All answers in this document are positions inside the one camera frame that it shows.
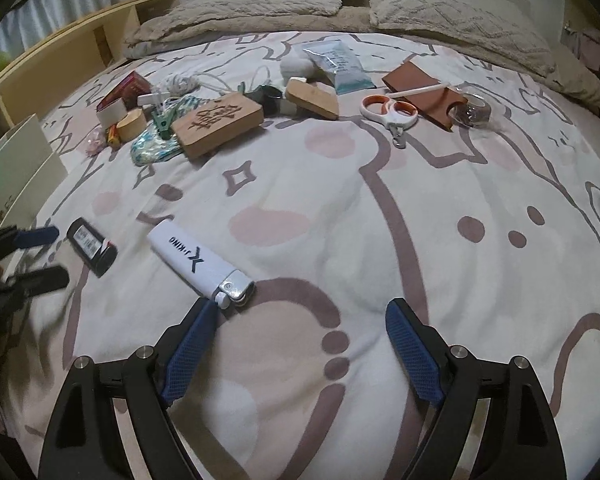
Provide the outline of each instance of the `barcode label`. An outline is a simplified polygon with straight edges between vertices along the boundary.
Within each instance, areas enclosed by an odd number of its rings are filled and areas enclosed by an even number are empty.
[[[94,237],[94,235],[91,234],[91,232],[84,227],[84,225],[81,225],[80,228],[75,231],[75,236],[73,238],[90,260],[92,260],[97,252],[102,248],[102,243],[100,243],[100,241]]]

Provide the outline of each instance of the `green clothespin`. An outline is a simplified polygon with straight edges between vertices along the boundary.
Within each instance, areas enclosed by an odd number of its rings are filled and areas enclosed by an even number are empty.
[[[171,130],[171,124],[175,120],[175,115],[177,111],[177,106],[173,108],[169,108],[164,114],[157,113],[156,110],[151,112],[153,116],[153,121],[155,122],[155,127],[158,129],[158,134],[160,134],[160,139],[169,140],[173,136],[173,130]]]

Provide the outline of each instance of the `curtain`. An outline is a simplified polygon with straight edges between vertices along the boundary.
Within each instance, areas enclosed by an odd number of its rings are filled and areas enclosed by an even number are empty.
[[[82,16],[123,0],[25,0],[0,22],[0,50],[15,59]]]

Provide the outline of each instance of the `patterned bedspread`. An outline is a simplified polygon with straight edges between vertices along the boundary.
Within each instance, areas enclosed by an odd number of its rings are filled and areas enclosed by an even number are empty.
[[[410,59],[485,95],[491,128],[448,133],[420,119],[397,150],[360,117],[372,93],[362,91],[341,97],[339,121],[273,118],[194,163],[181,155],[135,167],[128,145],[84,156],[95,105],[131,70],[158,82],[195,67],[235,88],[264,64],[281,86],[291,44],[335,36],[376,82]],[[528,357],[569,478],[583,478],[600,455],[600,161],[584,128],[600,122],[528,76],[382,34],[242,36],[94,78],[44,120],[70,173],[38,224],[65,233],[84,216],[120,252],[100,279],[65,240],[28,255],[71,276],[66,290],[33,302],[3,374],[28,460],[37,467],[75,356],[125,358],[196,300],[145,239],[171,218],[257,281],[250,305],[221,317],[169,410],[204,478],[401,478],[426,412],[385,334],[394,297],[478,358]],[[115,407],[135,478],[148,478],[126,405]],[[481,406],[458,478],[485,414]]]

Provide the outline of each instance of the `tape roll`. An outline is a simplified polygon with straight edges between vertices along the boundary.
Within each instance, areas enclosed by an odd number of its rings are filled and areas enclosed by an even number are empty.
[[[140,108],[134,108],[117,123],[117,133],[122,142],[129,142],[146,129],[146,119]]]
[[[113,101],[109,106],[102,108],[99,112],[96,112],[97,120],[100,121],[102,127],[106,130],[115,123],[121,121],[126,117],[126,107],[124,101],[118,99]]]
[[[449,110],[449,117],[456,123],[468,128],[484,128],[491,119],[491,106],[476,94],[462,92],[466,97],[465,104],[459,104]]]

